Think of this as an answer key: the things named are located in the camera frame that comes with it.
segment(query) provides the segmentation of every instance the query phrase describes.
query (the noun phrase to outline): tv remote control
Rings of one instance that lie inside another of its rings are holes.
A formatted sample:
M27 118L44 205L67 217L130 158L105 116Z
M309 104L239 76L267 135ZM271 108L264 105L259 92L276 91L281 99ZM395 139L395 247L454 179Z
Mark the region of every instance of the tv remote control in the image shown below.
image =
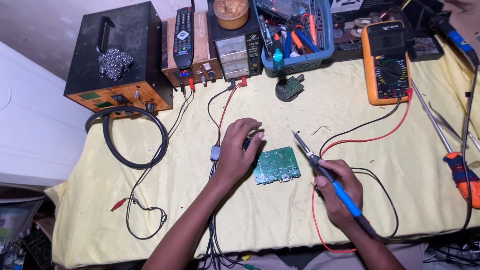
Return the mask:
M173 39L173 60L179 69L190 67L193 62L193 9L177 10L175 38Z

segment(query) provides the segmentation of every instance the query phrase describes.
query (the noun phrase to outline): plastic basket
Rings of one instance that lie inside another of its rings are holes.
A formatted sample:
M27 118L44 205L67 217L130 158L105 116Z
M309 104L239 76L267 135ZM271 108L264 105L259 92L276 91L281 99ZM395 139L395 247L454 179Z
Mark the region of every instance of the plastic basket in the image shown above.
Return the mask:
M323 59L329 58L334 51L333 44L333 22L332 12L330 10L329 0L311 0L312 6L315 7L317 12L317 31L321 31L319 34L320 39L318 42L323 44L323 49L318 52L308 54L308 58L304 55L297 57L285 58L283 69L275 70L273 68L273 62L268 60L265 55L265 47L262 47L262 63L265 67L265 71L268 77L277 77L280 75L287 75L292 73L298 73L302 71L312 70L320 67ZM258 11L255 8L255 14L258 18Z

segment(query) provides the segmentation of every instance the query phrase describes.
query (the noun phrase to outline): small circuit board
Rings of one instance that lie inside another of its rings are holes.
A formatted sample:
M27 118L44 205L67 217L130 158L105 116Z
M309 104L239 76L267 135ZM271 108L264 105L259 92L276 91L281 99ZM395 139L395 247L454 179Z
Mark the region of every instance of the small circuit board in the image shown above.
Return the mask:
M260 153L254 162L253 174L257 184L269 184L298 178L300 170L293 149L284 147Z
M285 98L291 98L304 88L299 80L301 79L291 76L284 86L277 86L277 89Z

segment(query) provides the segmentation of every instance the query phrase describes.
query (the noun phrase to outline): work bench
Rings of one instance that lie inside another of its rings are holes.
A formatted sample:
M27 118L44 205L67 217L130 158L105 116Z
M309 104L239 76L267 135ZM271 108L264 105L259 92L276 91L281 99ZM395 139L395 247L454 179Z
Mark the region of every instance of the work bench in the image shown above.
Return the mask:
M472 74L467 66L445 47L437 61L411 63L411 77L426 101L439 111L461 134L465 116L465 91ZM217 233L223 252L258 251L266 248L320 244L312 219L312 170L297 147L291 130L300 131L315 152L329 137L359 124L379 118L394 105L368 103L362 60L334 63L304 72L305 90L290 103L275 97L276 78L265 75L247 79L248 86L234 93L222 125L238 118L252 117L263 122L263 151L293 147L301 177L286 183L256 185L253 175L239 184L217 208ZM164 227L149 240L137 240L125 225L126 205L114 212L112 206L128 197L142 171L118 162L103 138L101 124L89 131L84 151L67 182L47 190L57 205L53 235L53 260L67 268L145 259L175 221L193 202L208 181L212 163L210 149L217 129L207 114L209 99L227 88L222 80L196 86L193 99L168 142L165 157L150 171L135 191L144 207L157 206L168 214ZM217 97L210 106L213 118L220 119L228 94ZM175 122L183 94L174 92L174 109L161 111L158 118L169 129ZM369 124L337 139L367 139L391 131L406 109L402 103L390 117ZM480 98L472 110L471 133L480 132ZM312 131L321 128L314 135ZM119 152L136 163L152 158L161 136L145 117L115 119L112 136ZM452 148L460 145L446 135ZM467 150L468 164L480 160L473 147ZM466 203L452 181L449 167L442 161L446 150L416 94L410 111L393 134L366 143L344 143L328 150L325 159L343 159L352 167L373 171L389 193L399 217L398 237L430 235L460 228ZM480 169L471 167L480 175ZM395 217L385 193L370 176L357 173L363 184L363 212L380 235L395 228ZM315 216L327 243L348 241L329 220L324 202L315 197ZM159 211L141 211L133 205L131 228L140 237L153 233L159 225ZM470 227L480 225L480 212L473 210ZM195 257L207 247L204 234Z

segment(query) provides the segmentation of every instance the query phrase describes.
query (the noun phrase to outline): person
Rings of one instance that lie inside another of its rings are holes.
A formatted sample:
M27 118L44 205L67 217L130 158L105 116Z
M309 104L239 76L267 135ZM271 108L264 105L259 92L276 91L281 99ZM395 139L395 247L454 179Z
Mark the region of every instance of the person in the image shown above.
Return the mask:
M145 262L143 270L183 270L187 266L205 230L210 214L252 165L264 133L257 132L246 150L242 148L242 143L250 131L258 129L261 125L262 123L255 119L243 118L228 126L221 144L215 173L198 197L160 241ZM338 181L361 208L362 184L345 161L321 160L319 164L338 175ZM358 225L335 194L333 185L325 177L318 176L315 181L324 197L328 216L355 245L368 269L405 269L383 243L370 237Z

